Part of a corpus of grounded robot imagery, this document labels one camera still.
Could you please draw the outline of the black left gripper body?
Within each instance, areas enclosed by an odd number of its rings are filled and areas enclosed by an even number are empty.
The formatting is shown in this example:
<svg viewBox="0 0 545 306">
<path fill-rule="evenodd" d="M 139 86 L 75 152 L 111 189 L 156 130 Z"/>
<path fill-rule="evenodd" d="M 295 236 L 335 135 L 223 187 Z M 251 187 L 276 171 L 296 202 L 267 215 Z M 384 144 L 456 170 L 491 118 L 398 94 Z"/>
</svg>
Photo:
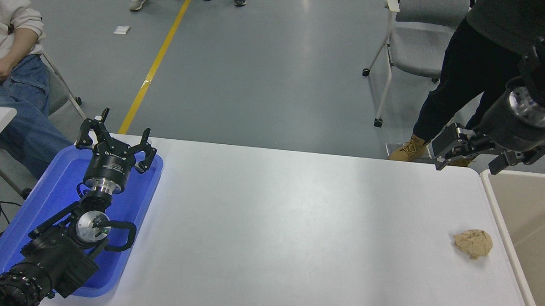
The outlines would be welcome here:
<svg viewBox="0 0 545 306">
<path fill-rule="evenodd" d="M 93 157 L 84 175 L 86 185 L 92 185 L 95 179 L 107 179 L 117 186 L 126 186 L 131 168 L 136 163 L 129 153 L 130 145 L 124 142 L 105 141 L 93 148 Z"/>
</svg>

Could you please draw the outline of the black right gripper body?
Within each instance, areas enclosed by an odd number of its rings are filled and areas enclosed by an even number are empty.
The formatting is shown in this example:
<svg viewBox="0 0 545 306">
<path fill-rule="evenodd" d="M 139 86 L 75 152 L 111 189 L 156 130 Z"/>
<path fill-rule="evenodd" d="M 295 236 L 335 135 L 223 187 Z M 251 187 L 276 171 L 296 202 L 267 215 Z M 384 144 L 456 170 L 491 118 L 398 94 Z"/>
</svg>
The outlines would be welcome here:
<svg viewBox="0 0 545 306">
<path fill-rule="evenodd" d="M 507 150 L 529 151 L 545 140 L 545 108 L 528 91 L 508 90 L 475 131 Z"/>
</svg>

